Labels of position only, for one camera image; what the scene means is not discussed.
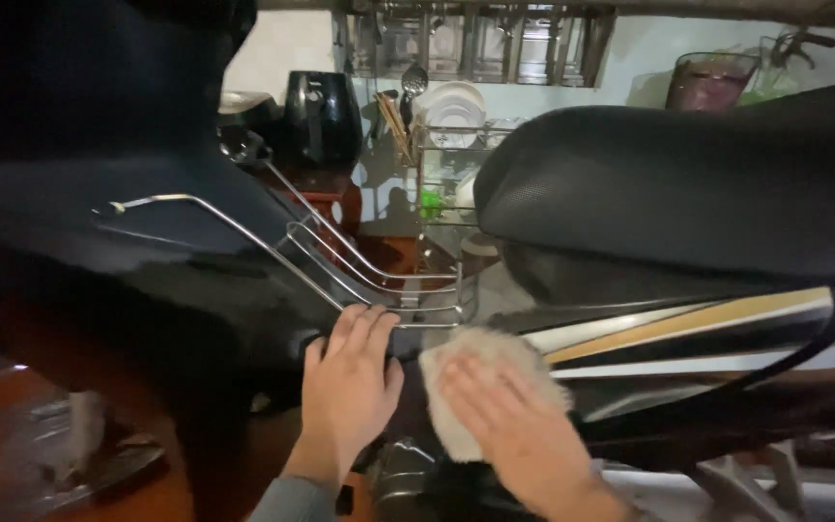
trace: wall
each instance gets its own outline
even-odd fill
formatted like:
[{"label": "wall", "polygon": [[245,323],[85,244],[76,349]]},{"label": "wall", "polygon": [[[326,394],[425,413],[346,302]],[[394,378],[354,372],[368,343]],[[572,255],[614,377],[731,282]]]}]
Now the wall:
[{"label": "wall", "polygon": [[[323,12],[261,12],[257,26],[240,49],[225,76],[225,88],[261,90],[279,100],[289,69],[333,70],[331,15]],[[479,84],[489,118],[532,118],[560,107],[576,105],[637,105],[660,107],[665,99],[673,64],[680,55],[716,49],[759,47],[765,36],[775,37],[783,26],[772,22],[699,18],[619,18],[610,40],[598,87],[534,87]],[[835,29],[816,32],[835,37]],[[835,49],[811,45],[817,63],[810,71],[798,63],[792,78],[799,89],[835,84]],[[432,82],[431,89],[437,83]],[[375,117],[372,81],[355,79],[356,96],[364,107],[364,132]],[[395,80],[378,80],[378,90],[399,88]],[[414,173],[397,167],[390,136],[369,142],[354,179],[363,189],[363,231],[367,234],[410,234],[414,214],[402,195],[415,197]]]}]

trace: person's right hand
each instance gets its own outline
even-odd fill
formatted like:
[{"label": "person's right hand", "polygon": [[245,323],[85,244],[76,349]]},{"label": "person's right hand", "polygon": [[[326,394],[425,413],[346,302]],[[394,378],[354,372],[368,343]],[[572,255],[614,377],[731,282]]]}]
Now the person's right hand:
[{"label": "person's right hand", "polygon": [[504,487],[532,512],[553,522],[616,522],[630,515],[592,474],[565,411],[539,397],[513,367],[453,356],[444,361],[440,386]]}]

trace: hand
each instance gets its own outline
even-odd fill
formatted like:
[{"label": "hand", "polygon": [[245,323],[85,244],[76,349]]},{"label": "hand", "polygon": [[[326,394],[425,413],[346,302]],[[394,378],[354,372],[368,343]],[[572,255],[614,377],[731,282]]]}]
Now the hand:
[{"label": "hand", "polygon": [[444,363],[440,391],[479,442],[505,488],[548,520],[625,520],[629,508],[590,469],[591,458],[565,411],[539,397],[507,364],[476,356]]},{"label": "hand", "polygon": [[384,312],[381,305],[347,306],[331,338],[319,338],[308,346],[302,434],[283,475],[338,490],[356,455],[389,422],[398,406],[404,373],[395,359],[385,369],[391,329],[400,318]]}]

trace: microfiber towel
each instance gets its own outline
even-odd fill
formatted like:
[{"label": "microfiber towel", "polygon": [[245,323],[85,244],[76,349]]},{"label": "microfiber towel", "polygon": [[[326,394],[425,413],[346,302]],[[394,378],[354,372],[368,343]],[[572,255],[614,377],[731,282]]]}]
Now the microfiber towel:
[{"label": "microfiber towel", "polygon": [[542,355],[530,343],[516,335],[497,332],[488,328],[469,327],[454,329],[449,341],[424,351],[418,358],[427,388],[428,410],[433,429],[450,458],[458,463],[484,460],[481,447],[453,414],[441,397],[438,379],[442,362],[456,354],[474,354],[483,365],[507,362],[530,382],[544,400],[555,403],[568,411],[573,407],[569,390],[553,381],[549,366]]}]

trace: chrome luggage rack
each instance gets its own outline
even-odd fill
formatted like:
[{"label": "chrome luggage rack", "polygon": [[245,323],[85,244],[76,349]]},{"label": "chrome luggage rack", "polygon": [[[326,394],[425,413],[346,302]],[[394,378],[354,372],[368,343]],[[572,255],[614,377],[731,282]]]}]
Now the chrome luggage rack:
[{"label": "chrome luggage rack", "polygon": [[[370,263],[363,254],[361,254],[353,243],[350,243],[346,237],[343,236],[341,232],[339,232],[329,220],[321,216],[321,214],[314,208],[308,200],[302,196],[295,186],[290,183],[282,172],[279,172],[275,165],[272,164],[270,160],[264,160],[262,165],[269,168],[273,174],[279,179],[279,181],[288,188],[288,190],[298,199],[299,202],[307,209],[308,216],[299,220],[299,221],[291,221],[286,224],[286,236],[276,243],[275,246],[270,245],[269,243],[262,240],[259,236],[251,232],[249,229],[241,225],[237,220],[232,219],[231,217],[227,216],[224,212],[220,209],[208,203],[207,201],[203,200],[198,196],[193,196],[191,194],[157,194],[153,196],[147,196],[145,198],[140,198],[138,200],[133,200],[130,202],[125,203],[116,203],[116,202],[109,202],[109,206],[114,210],[115,216],[123,214],[125,211],[136,208],[139,206],[143,206],[149,203],[159,203],[159,202],[190,202],[197,204],[199,207],[203,208],[205,211],[214,215],[217,219],[223,221],[228,227],[234,229],[240,235],[247,238],[251,243],[259,246],[262,250],[266,251],[269,255],[272,255],[282,266],[287,268],[291,273],[297,276],[299,279],[302,280],[307,286],[309,286],[312,290],[317,292],[323,299],[328,301],[333,307],[341,310],[343,308],[343,304],[337,300],[337,298],[331,294],[329,291],[325,290],[321,285],[319,285],[314,279],[308,276],[301,268],[296,267],[289,261],[282,253],[279,252],[279,248],[281,248],[284,244],[288,242],[292,242],[295,244],[302,252],[304,252],[308,257],[310,257],[317,265],[323,269],[325,272],[331,276],[331,279],[334,280],[337,284],[339,284],[344,290],[349,292],[353,295],[356,300],[360,303],[365,305],[374,305],[378,303],[373,303],[365,296],[361,295],[360,292],[354,290],[347,281],[343,280],[343,278],[334,273],[336,267],[332,266],[331,263],[324,258],[323,255],[320,255],[318,252],[313,252],[308,245],[306,245],[300,238],[299,233],[304,233],[309,235],[310,237],[314,238],[315,242],[320,244],[321,247],[327,249],[331,255],[333,255],[336,259],[338,259],[344,267],[346,267],[352,274],[354,274],[358,279],[362,279],[367,286],[371,286],[378,291],[382,291],[385,293],[391,293],[398,295],[397,305],[389,306],[388,310],[396,312],[402,316],[402,321],[398,324],[397,328],[402,329],[445,329],[445,328],[453,328],[459,326],[462,323],[462,284],[463,284],[463,269],[462,264],[460,262],[456,263],[456,273],[454,274],[412,274],[412,275],[397,275],[397,274],[390,274],[385,272],[378,267],[374,266]],[[102,215],[99,210],[93,209],[93,212]],[[368,271],[371,271],[373,274],[376,274],[382,280],[400,280],[403,282],[402,290],[396,290],[392,288],[386,288],[374,282],[372,279],[366,277],[366,275],[357,269],[353,263],[350,262],[346,257],[344,257],[341,253],[337,252],[336,249],[331,247],[331,245],[324,241],[317,232],[312,230],[310,227],[311,221],[314,221],[314,226],[322,227],[324,230],[330,231],[331,234],[341,242],[341,244],[346,248],[348,252],[354,255],[355,259],[359,261],[360,264],[365,266]],[[434,290],[422,290],[420,285],[425,280],[445,280],[445,281],[452,281],[451,286],[447,286],[447,288],[440,288]],[[443,293],[443,294],[452,294],[453,302],[451,304],[447,304],[444,306],[436,306],[436,307],[420,307],[420,299],[423,295],[426,294],[433,294],[433,293]],[[441,322],[423,322],[421,321],[422,316],[421,314],[426,314],[429,312],[449,312],[447,317],[450,320],[444,320]]]}]

